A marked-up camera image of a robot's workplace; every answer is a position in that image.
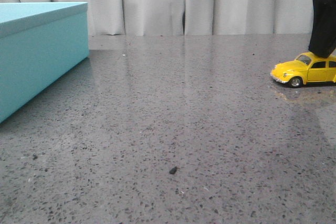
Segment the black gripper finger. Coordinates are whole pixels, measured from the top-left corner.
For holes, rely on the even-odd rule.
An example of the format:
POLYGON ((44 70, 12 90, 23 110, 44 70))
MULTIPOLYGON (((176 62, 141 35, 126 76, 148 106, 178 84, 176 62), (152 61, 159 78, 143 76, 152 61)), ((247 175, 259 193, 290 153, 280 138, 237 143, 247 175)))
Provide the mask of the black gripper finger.
POLYGON ((327 58, 335 50, 335 0, 313 0, 309 51, 327 58))

